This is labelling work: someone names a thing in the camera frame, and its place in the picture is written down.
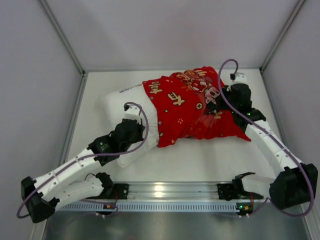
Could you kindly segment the aluminium frame post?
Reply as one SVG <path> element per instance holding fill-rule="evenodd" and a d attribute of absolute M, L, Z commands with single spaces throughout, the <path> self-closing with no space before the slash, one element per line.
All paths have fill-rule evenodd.
<path fill-rule="evenodd" d="M 66 52 L 68 53 L 69 57 L 71 58 L 74 66 L 76 67 L 77 71 L 80 73 L 81 76 L 86 74 L 82 64 L 80 63 L 74 49 L 72 48 L 65 32 L 63 31 L 58 19 L 56 18 L 53 10 L 51 9 L 47 0 L 38 0 L 37 1 L 40 7 L 43 9 L 45 15 L 47 16 L 51 26 L 53 27 L 55 33 L 57 34 L 58 38 L 62 42 L 63 47 L 65 48 Z"/>
<path fill-rule="evenodd" d="M 271 60 L 273 59 L 274 55 L 277 53 L 277 50 L 281 46 L 283 40 L 285 39 L 286 35 L 288 34 L 289 30 L 293 26 L 296 18 L 302 11 L 303 7 L 307 3 L 307 0 L 297 0 L 293 9 L 290 11 L 289 16 L 286 18 L 279 34 L 275 38 L 274 42 L 271 45 L 271 48 L 267 52 L 266 57 L 264 58 L 262 65 L 259 67 L 259 72 L 261 75 L 264 74 L 268 65 L 270 64 Z"/>

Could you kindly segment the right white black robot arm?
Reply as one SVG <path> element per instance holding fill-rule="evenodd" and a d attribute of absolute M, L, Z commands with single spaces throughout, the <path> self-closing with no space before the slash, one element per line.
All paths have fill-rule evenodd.
<path fill-rule="evenodd" d="M 315 200 L 318 170 L 294 156 L 272 131 L 266 117 L 252 106 L 251 90 L 245 83 L 222 88 L 220 108 L 230 110 L 236 126 L 257 146 L 271 166 L 275 177 L 263 177 L 253 172 L 236 177 L 240 188 L 255 193 L 280 210 Z"/>

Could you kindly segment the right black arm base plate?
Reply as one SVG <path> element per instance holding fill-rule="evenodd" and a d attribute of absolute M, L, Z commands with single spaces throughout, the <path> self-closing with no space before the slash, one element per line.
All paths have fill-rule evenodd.
<path fill-rule="evenodd" d="M 240 186 L 233 183 L 219 183 L 217 184 L 218 197 L 220 200 L 262 200 L 264 197 L 254 192 L 247 192 Z"/>

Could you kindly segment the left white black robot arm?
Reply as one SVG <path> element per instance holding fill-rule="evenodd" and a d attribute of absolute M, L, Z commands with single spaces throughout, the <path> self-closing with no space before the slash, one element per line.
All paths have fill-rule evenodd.
<path fill-rule="evenodd" d="M 51 217 L 56 210 L 78 200 L 98 197 L 110 192 L 113 182 L 106 173 L 98 173 L 92 180 L 79 178 L 132 153 L 130 147 L 141 147 L 148 136 L 148 120 L 124 118 L 110 133 L 96 138 L 72 160 L 36 178 L 21 181 L 21 206 L 33 223 Z"/>

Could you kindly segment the white pillow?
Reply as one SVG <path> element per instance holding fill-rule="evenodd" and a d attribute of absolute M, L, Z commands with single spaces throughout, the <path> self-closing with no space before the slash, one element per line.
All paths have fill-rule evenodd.
<path fill-rule="evenodd" d="M 123 90 L 101 95 L 97 98 L 94 109 L 99 115 L 101 124 L 106 130 L 113 130 L 122 119 L 136 120 L 146 128 L 143 136 L 146 141 L 132 153 L 120 155 L 117 164 L 127 167 L 132 162 L 142 158 L 148 151 L 154 149 L 159 142 L 157 110 L 151 98 L 139 84 Z"/>

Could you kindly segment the aluminium mounting rail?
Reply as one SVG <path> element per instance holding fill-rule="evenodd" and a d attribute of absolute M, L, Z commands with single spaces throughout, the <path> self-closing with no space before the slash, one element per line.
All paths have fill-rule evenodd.
<path fill-rule="evenodd" d="M 111 200 L 109 195 L 114 184 L 129 184 L 128 201 L 220 200 L 217 184 L 226 183 L 231 182 L 115 182 L 104 190 L 101 183 L 89 179 L 69 185 L 56 197 L 71 203 L 86 198 Z"/>

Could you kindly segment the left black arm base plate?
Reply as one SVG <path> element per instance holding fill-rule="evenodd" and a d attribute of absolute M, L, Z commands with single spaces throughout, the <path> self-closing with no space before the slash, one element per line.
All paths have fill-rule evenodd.
<path fill-rule="evenodd" d="M 129 194 L 129 186 L 130 185 L 127 183 L 115 183 L 109 195 L 109 199 L 127 200 Z"/>

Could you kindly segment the right aluminium frame post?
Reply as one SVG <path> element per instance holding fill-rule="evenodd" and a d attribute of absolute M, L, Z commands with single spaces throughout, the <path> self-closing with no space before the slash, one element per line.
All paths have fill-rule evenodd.
<path fill-rule="evenodd" d="M 286 18 L 279 34 L 275 38 L 274 42 L 271 45 L 271 48 L 267 52 L 266 57 L 264 58 L 262 65 L 259 67 L 259 72 L 261 75 L 264 74 L 268 65 L 270 64 L 271 60 L 273 59 L 274 55 L 277 53 L 277 50 L 281 46 L 283 40 L 285 39 L 286 35 L 288 34 L 289 30 L 293 26 L 296 18 L 302 11 L 303 7 L 307 3 L 307 0 L 297 0 L 293 9 L 290 11 L 289 16 Z"/>

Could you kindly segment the left aluminium frame post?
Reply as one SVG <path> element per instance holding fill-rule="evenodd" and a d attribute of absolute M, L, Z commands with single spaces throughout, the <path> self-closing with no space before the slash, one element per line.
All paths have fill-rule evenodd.
<path fill-rule="evenodd" d="M 51 9 L 47 0 L 38 0 L 37 1 L 40 7 L 43 9 L 45 15 L 47 16 L 51 26 L 53 27 L 55 33 L 57 34 L 58 38 L 62 42 L 63 47 L 65 48 L 66 52 L 68 53 L 69 57 L 71 58 L 74 66 L 76 67 L 77 71 L 80 73 L 81 76 L 86 74 L 82 64 L 80 63 L 74 49 L 72 48 L 65 32 L 63 31 L 58 19 L 56 18 L 53 10 Z"/>

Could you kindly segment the red printed pillowcase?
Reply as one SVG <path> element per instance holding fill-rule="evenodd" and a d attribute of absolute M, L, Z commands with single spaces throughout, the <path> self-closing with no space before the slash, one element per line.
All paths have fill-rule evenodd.
<path fill-rule="evenodd" d="M 217 107 L 219 87 L 224 87 L 224 83 L 218 81 L 213 67 L 174 72 L 142 84 L 156 109 L 159 148 L 182 138 L 250 140 L 235 124 L 232 112 Z"/>

